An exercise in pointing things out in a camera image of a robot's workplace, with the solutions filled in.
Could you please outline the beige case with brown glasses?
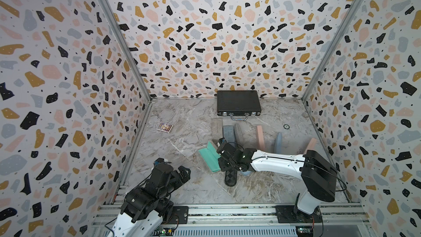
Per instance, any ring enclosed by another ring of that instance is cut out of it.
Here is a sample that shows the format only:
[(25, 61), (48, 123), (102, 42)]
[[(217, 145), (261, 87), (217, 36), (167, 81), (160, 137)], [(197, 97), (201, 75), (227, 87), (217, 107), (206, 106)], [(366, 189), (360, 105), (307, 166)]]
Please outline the beige case with brown glasses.
[(234, 135), (235, 135), (236, 143), (239, 145), (244, 145), (244, 136), (243, 136), (243, 132), (242, 132), (240, 124), (234, 125)]

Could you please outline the mint green glasses case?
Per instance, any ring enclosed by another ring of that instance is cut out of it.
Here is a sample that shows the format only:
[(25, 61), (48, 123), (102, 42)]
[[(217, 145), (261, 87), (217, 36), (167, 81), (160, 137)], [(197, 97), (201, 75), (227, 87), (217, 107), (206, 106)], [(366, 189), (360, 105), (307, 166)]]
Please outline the mint green glasses case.
[(200, 149), (198, 152), (212, 172), (221, 171), (218, 162), (220, 155), (217, 153), (217, 147), (212, 141), (208, 141), (206, 147)]

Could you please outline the grey case mint lining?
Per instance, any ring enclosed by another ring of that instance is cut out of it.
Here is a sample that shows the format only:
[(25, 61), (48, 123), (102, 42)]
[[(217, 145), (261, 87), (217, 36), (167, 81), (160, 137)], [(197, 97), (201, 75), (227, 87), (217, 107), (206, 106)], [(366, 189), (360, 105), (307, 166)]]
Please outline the grey case mint lining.
[(223, 137), (228, 143), (236, 143), (234, 126), (223, 126)]

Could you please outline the pink glasses case grey lining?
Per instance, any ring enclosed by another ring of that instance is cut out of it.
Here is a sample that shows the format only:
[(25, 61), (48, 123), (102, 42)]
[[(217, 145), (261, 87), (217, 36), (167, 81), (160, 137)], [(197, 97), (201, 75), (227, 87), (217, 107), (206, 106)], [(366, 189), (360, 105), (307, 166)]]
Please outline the pink glasses case grey lining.
[(264, 151), (265, 150), (265, 141), (264, 141), (263, 127), (261, 125), (258, 125), (256, 127), (256, 131), (257, 131), (258, 148), (259, 148), (259, 150)]

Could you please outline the black case beige lining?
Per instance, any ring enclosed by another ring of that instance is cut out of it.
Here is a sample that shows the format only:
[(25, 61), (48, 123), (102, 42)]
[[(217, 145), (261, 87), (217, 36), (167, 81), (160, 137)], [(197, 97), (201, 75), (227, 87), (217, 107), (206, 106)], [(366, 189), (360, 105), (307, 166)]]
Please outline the black case beige lining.
[(224, 183), (228, 187), (234, 187), (237, 183), (237, 171), (236, 170), (225, 171)]

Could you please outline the blue case with pink glasses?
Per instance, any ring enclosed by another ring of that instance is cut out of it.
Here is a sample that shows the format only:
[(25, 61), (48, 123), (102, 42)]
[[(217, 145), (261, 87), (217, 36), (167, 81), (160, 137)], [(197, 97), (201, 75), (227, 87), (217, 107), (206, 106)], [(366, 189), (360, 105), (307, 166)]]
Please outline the blue case with pink glasses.
[(248, 176), (248, 175), (252, 174), (253, 171), (241, 171), (240, 173), (243, 174), (244, 176)]

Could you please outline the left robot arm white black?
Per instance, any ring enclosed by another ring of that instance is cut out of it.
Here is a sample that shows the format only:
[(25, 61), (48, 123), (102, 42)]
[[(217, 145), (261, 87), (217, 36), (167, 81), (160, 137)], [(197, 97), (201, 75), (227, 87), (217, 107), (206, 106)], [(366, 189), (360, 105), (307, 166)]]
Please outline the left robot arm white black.
[(169, 162), (154, 165), (150, 175), (126, 194), (116, 219), (105, 228), (110, 237), (148, 237), (173, 216), (171, 196), (191, 179), (191, 170)]

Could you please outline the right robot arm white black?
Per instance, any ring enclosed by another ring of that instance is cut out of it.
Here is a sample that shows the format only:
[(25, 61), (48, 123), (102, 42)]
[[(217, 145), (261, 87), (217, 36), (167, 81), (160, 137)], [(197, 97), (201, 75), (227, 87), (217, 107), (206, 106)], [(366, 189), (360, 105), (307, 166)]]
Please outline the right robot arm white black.
[(314, 150), (305, 154), (273, 154), (253, 148), (241, 148), (224, 138), (217, 143), (218, 164), (230, 178), (237, 172), (273, 172), (304, 182), (306, 190), (297, 196), (295, 212), (312, 215), (322, 203), (335, 201), (338, 173), (325, 158)]

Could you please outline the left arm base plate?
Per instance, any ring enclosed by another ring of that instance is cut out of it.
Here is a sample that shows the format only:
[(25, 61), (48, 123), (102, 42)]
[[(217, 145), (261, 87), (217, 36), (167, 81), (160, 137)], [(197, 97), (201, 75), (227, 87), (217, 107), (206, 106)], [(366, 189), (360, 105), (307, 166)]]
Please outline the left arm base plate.
[(164, 214), (162, 224), (187, 224), (188, 216), (188, 206), (173, 206)]

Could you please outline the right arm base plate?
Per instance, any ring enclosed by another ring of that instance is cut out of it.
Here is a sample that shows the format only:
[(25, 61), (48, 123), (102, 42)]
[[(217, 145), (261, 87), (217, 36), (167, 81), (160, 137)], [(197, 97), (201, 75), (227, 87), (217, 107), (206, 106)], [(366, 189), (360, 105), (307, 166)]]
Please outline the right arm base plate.
[(275, 206), (275, 215), (278, 223), (321, 223), (322, 215), (319, 208), (308, 215), (299, 211), (294, 205)]

